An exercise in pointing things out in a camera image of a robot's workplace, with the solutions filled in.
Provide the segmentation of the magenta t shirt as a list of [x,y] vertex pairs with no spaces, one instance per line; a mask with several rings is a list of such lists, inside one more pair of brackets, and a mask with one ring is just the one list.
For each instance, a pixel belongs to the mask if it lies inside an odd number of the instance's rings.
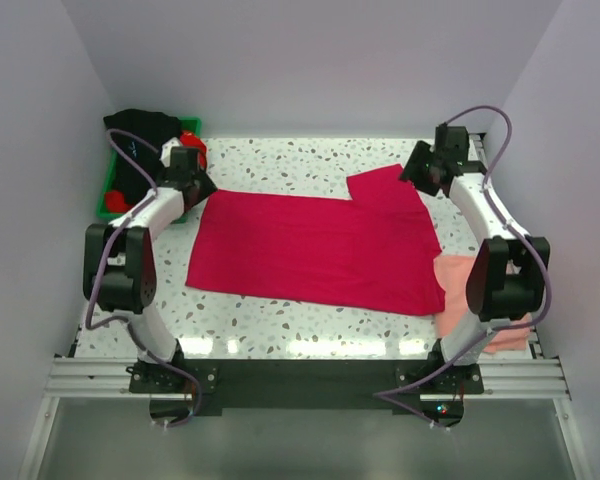
[[221,190],[204,208],[186,286],[371,309],[443,311],[441,253],[418,191],[395,164],[352,175],[349,199]]

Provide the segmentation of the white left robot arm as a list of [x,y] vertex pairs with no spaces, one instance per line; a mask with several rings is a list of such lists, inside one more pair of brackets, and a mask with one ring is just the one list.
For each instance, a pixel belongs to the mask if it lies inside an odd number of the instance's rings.
[[124,325],[138,358],[153,363],[151,378],[165,392],[180,390],[187,368],[174,359],[179,342],[154,304],[157,272],[153,243],[175,220],[217,191],[207,174],[206,152],[174,146],[162,176],[142,200],[107,224],[85,232],[83,293],[88,301],[84,327]]

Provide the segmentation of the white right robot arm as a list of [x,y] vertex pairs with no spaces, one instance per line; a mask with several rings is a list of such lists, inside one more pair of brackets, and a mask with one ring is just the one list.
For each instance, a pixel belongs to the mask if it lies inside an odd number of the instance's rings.
[[443,193],[465,217],[479,250],[465,286],[468,312],[439,341],[442,358],[425,369],[428,386],[449,392],[461,380],[459,366],[477,362],[497,333],[519,328],[528,314],[530,326],[543,319],[551,305],[548,275],[550,244],[532,236],[498,197],[490,170],[469,159],[466,128],[442,123],[434,142],[419,141],[400,179],[418,191]]

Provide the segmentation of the green plastic bin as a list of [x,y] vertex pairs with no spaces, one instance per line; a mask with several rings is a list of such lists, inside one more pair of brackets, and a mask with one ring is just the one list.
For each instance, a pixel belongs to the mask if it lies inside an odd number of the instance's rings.
[[[195,116],[181,116],[180,121],[185,131],[189,131],[192,134],[195,134],[197,137],[200,136],[202,127],[202,121],[200,118]],[[111,149],[109,165],[103,183],[102,193],[100,194],[100,198],[96,207],[96,216],[105,222],[114,220],[123,214],[123,211],[117,211],[116,209],[110,210],[110,206],[127,207],[122,194],[113,187],[116,178],[118,158],[118,153],[114,149]]]

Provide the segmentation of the black t shirt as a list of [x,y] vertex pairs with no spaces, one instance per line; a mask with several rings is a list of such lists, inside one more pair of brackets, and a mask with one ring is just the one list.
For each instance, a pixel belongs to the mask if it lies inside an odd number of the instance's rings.
[[[160,160],[162,146],[182,133],[181,121],[162,112],[139,109],[126,109],[103,118],[105,129],[119,129],[136,135],[151,144],[156,152],[133,138],[120,134],[112,135],[116,144],[139,165],[153,180],[164,170]],[[135,205],[144,198],[149,182],[124,158],[116,161],[115,177],[112,189],[120,192],[128,205]]]

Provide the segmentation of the red t shirt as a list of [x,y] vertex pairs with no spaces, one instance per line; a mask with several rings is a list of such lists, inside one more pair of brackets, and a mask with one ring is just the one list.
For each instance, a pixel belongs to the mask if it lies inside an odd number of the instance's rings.
[[[163,174],[163,172],[156,180],[153,180],[139,165],[137,165],[130,157],[128,157],[126,155],[126,153],[116,144],[116,142],[112,138],[112,135],[114,133],[129,137],[129,138],[133,138],[134,140],[137,140],[139,143],[146,145],[149,149],[151,149],[154,152],[156,152],[156,149],[151,144],[146,142],[144,139],[139,138],[136,135],[133,135],[129,132],[119,130],[119,129],[109,129],[109,130],[105,131],[105,134],[106,134],[107,140],[110,143],[111,149],[114,149],[118,153],[119,158],[120,157],[124,158],[130,165],[132,165],[139,173],[141,173],[146,178],[146,180],[150,184],[150,188],[148,189],[147,193],[150,193],[151,191],[153,191],[155,188],[158,187],[159,177]],[[204,142],[199,137],[197,137],[195,134],[192,134],[189,131],[184,131],[180,135],[179,139],[182,143],[181,147],[194,147],[194,148],[197,148],[202,151],[202,158],[200,159],[200,164],[203,168],[205,168],[207,170],[207,147],[204,144]],[[140,203],[140,201],[138,203],[136,203],[135,205],[128,205],[126,203],[127,207],[125,207],[125,206],[122,206],[122,207],[110,206],[109,209],[110,210],[116,209],[117,211],[123,211],[123,214],[124,214],[124,213],[130,212],[133,207],[137,206]]]

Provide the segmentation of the folded peach t shirt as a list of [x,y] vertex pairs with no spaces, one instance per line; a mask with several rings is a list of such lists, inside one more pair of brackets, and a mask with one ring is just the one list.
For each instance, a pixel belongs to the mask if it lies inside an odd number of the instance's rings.
[[[445,292],[444,310],[434,315],[438,338],[450,334],[469,311],[465,289],[473,264],[474,257],[471,256],[440,255],[434,260],[437,281]],[[504,351],[524,351],[529,333],[529,328],[499,332],[484,352],[493,355]]]

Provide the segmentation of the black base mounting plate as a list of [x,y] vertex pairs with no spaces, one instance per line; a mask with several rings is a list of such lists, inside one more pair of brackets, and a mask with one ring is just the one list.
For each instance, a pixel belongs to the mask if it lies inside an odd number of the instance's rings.
[[[410,407],[435,419],[459,419],[463,394],[480,395],[477,365],[451,367],[427,383],[406,387],[433,372],[428,360],[211,360],[179,359],[175,370],[136,361],[127,367],[129,391],[150,397],[153,418],[181,419],[188,411],[220,416],[227,409],[371,410],[385,408],[376,393],[399,389]],[[448,410],[440,413],[435,401]]]

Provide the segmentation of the aluminium table frame rail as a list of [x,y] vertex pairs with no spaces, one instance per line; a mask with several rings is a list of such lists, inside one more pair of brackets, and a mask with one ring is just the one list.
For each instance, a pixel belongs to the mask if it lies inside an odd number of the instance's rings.
[[496,356],[479,360],[484,396],[493,400],[551,400],[575,478],[593,479],[561,361],[558,357],[543,356],[535,330],[531,331],[528,348],[538,355],[524,359]]

